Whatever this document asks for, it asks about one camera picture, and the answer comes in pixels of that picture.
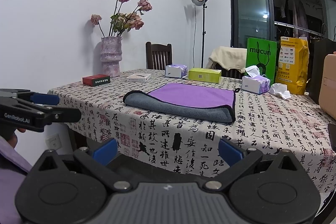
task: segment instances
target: tablecloth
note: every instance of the tablecloth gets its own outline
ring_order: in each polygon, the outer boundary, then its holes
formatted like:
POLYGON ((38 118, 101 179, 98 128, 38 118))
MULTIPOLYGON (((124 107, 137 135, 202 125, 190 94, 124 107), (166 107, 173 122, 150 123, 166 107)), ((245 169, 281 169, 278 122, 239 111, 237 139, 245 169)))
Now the tablecloth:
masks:
POLYGON ((283 148, 295 153, 321 193, 336 186, 336 160, 330 148, 328 123, 335 121, 308 96, 292 95, 283 100, 269 93, 236 94, 236 122, 232 125, 176 117, 126 106, 130 90, 149 92, 166 83, 186 83, 234 90, 241 80, 222 78, 212 84, 164 77, 164 71, 139 69, 111 78, 97 87, 81 82, 49 91, 60 106, 78 108, 82 118, 68 126, 95 141, 110 137, 120 153, 176 173, 213 177, 228 168, 218 155, 220 138, 246 149, 255 147, 275 155, 283 148), (128 82, 133 73, 151 73, 148 82, 128 82))

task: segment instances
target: purple sleeve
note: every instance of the purple sleeve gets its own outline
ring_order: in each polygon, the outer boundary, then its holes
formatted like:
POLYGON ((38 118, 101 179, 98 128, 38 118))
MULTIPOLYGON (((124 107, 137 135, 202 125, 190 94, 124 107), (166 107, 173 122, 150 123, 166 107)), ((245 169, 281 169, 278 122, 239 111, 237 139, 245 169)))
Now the purple sleeve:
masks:
POLYGON ((0 223, 19 224, 15 195, 31 165, 0 137, 0 223))

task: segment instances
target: clothes rack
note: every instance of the clothes rack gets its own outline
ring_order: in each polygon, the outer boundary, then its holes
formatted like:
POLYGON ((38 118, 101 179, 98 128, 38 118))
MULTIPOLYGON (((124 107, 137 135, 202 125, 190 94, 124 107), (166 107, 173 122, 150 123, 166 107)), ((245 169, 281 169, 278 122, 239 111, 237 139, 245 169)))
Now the clothes rack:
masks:
POLYGON ((299 26, 295 26, 295 25, 291 25, 291 24, 287 24, 287 23, 282 23, 282 22, 277 22, 277 21, 275 21, 274 24, 279 25, 279 26, 285 26, 285 27, 292 28, 292 29, 297 29, 297 30, 304 31, 304 32, 309 32, 311 34, 318 35, 318 36, 322 37, 321 33, 314 32, 314 31, 311 31, 311 30, 308 30, 306 28, 302 28, 302 27, 299 27, 299 26))

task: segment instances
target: pink vase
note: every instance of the pink vase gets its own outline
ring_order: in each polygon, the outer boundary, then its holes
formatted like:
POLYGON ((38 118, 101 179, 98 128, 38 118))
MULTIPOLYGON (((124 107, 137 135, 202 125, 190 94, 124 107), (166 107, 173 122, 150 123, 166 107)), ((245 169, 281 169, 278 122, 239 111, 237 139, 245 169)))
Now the pink vase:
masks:
POLYGON ((111 77, 120 75, 121 39, 122 37, 102 37, 101 39, 100 61, 105 75, 111 77))

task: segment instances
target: wooden chair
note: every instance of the wooden chair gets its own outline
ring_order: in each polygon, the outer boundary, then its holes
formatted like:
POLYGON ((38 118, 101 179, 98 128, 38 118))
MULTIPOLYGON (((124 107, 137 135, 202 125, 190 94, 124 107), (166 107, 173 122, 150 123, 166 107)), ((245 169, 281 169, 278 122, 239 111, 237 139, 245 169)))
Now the wooden chair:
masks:
POLYGON ((245 73, 240 73, 236 69, 226 70, 222 68, 219 64, 215 65, 215 69, 220 69, 222 71, 222 77, 229 77, 234 79, 242 79, 245 73))
POLYGON ((146 59, 148 69, 165 70, 167 65, 173 64, 171 44, 166 46, 147 42, 146 59))

